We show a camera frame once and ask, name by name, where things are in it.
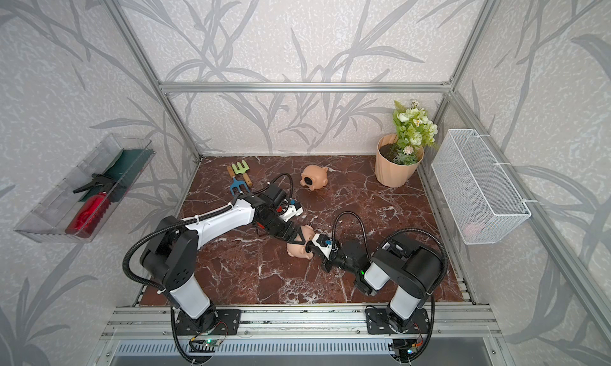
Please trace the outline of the pink piggy bank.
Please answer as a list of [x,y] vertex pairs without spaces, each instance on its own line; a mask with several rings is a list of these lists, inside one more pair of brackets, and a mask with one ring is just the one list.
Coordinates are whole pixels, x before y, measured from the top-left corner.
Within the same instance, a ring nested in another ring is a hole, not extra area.
[[315,231],[309,225],[302,225],[297,230],[297,235],[292,243],[286,245],[287,254],[290,257],[300,259],[313,259],[313,253],[306,250],[307,244],[314,238]]

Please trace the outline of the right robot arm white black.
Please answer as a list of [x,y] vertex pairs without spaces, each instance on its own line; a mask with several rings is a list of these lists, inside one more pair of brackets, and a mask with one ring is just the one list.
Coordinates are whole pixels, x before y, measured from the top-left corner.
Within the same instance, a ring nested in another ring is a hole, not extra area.
[[321,257],[326,271],[336,267],[353,274],[356,289],[363,294],[374,295],[390,282],[396,285],[385,308],[364,310],[369,334],[429,334],[433,310],[426,309],[425,303],[447,272],[442,255],[403,232],[389,236],[372,258],[354,241],[342,246],[321,234],[305,249],[308,255]]

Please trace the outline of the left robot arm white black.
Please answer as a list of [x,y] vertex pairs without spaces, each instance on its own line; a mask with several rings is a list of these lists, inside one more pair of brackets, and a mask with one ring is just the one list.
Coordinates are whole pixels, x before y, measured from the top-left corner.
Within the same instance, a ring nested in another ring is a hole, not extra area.
[[151,277],[144,283],[171,303],[177,324],[197,334],[208,332],[219,321],[216,307],[196,277],[200,251],[222,235],[254,225],[267,235],[291,245],[304,246],[306,237],[292,218],[303,213],[301,203],[269,184],[259,194],[237,192],[226,206],[192,218],[164,218],[155,232],[141,239],[140,264]]

